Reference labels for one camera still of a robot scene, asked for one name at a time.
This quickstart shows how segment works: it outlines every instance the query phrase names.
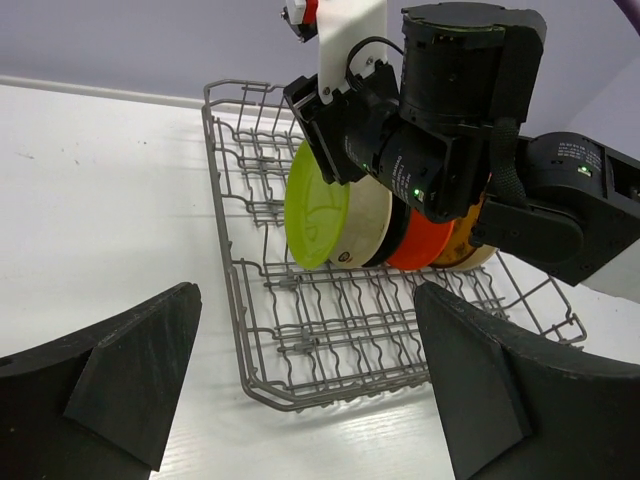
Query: red object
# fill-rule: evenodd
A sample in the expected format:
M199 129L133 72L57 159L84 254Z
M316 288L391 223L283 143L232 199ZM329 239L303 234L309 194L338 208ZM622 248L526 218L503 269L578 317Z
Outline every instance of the red object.
M311 25L316 21L316 12L318 11L318 0L307 0L307 9L304 11L302 23Z
M389 265L398 270L420 270L435 261L453 233L454 222L432 223L417 210L411 211L409 230L404 240L389 259Z

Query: wire dish rack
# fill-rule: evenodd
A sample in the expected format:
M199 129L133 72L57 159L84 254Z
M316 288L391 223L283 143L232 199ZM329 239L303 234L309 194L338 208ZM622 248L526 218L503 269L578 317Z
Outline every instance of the wire dish rack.
M413 291L436 282L493 315L560 343L586 339L558 283L507 255L470 272L298 267L284 192L302 133L282 87L205 87L205 141L242 387L301 411L429 381Z

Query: dish rack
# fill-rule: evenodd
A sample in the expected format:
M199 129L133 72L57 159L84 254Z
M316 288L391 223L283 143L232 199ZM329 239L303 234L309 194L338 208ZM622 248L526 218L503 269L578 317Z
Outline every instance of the dish rack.
M302 411L429 381L412 296L436 282L478 308L560 343L587 333L558 282L497 254L469 272L298 267L284 191L303 135L282 87L223 80L202 109L215 216L242 388Z

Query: white bracket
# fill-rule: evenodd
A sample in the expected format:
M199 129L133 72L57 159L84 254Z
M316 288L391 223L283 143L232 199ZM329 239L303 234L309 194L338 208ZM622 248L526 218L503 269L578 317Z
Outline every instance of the white bracket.
M387 0L319 0L316 13L320 43L318 93L325 105L335 89L349 89L345 72L351 49L368 37L387 38ZM351 62L351 70L363 78L374 72L378 60L387 62L387 46L370 43Z

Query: black plate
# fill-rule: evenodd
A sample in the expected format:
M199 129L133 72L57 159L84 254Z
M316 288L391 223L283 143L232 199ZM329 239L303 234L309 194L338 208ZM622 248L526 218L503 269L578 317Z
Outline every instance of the black plate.
M396 253L396 250L400 247L400 244L407 234L407 230L409 230L410 218L411 207L394 195L391 205L391 221L389 222L387 234L376 254L371 257L371 260L364 264L364 267L377 267L389 260L391 256Z

